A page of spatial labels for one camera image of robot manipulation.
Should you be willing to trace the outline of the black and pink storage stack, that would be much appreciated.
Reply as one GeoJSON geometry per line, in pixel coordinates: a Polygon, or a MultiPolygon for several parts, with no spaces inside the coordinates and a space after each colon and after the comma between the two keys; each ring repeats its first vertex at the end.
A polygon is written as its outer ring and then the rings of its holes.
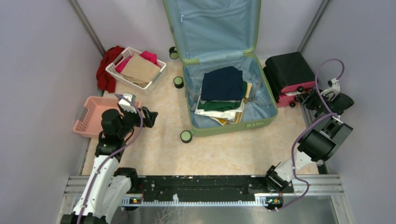
{"type": "Polygon", "coordinates": [[[271,56],[263,68],[278,107],[295,107],[296,96],[314,86],[314,73],[300,52],[271,56]]]}

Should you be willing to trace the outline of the pink plastic basket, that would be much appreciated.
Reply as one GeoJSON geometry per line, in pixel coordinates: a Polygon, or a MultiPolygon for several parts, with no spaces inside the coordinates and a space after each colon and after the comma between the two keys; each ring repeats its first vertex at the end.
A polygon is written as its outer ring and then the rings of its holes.
{"type": "Polygon", "coordinates": [[[97,139],[99,134],[116,135],[122,129],[122,114],[116,98],[90,96],[73,131],[87,138],[97,139]]]}

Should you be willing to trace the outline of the navy blue garment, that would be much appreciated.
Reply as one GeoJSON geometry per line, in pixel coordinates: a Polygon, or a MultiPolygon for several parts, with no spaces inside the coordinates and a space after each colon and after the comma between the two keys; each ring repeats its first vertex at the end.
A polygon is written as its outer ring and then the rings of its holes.
{"type": "Polygon", "coordinates": [[[201,99],[204,101],[241,100],[245,95],[242,75],[242,71],[233,66],[205,73],[201,87],[201,99]]]}

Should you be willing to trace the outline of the green hard-shell suitcase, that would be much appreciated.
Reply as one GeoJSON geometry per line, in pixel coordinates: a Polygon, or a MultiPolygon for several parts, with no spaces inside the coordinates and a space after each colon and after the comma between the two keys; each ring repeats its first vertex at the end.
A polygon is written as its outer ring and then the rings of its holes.
{"type": "Polygon", "coordinates": [[[259,0],[165,0],[163,2],[175,46],[183,63],[182,80],[191,128],[180,134],[193,137],[243,131],[270,125],[278,108],[257,56],[261,2],[259,0]],[[194,114],[205,73],[233,66],[252,84],[238,124],[220,125],[211,117],[194,114]]]}

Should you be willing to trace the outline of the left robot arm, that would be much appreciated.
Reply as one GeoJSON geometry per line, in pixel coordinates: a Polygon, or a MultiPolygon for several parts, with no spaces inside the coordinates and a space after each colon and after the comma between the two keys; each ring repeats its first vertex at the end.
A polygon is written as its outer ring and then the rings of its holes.
{"type": "Polygon", "coordinates": [[[136,127],[152,128],[158,112],[135,108],[133,112],[108,109],[101,115],[94,165],[88,182],[71,214],[64,214],[62,224],[109,224],[125,194],[138,189],[135,168],[119,167],[123,151],[129,146],[127,135],[136,127]]]}

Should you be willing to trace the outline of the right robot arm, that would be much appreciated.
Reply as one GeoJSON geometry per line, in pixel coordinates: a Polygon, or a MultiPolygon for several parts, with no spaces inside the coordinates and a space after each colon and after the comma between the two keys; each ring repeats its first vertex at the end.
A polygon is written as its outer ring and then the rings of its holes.
{"type": "Polygon", "coordinates": [[[290,158],[271,166],[266,172],[264,185],[270,192],[286,188],[295,173],[309,163],[328,160],[353,130],[340,120],[341,114],[354,104],[348,95],[339,93],[332,100],[321,101],[313,91],[299,97],[299,100],[306,109],[315,112],[315,119],[293,143],[290,158]]]}

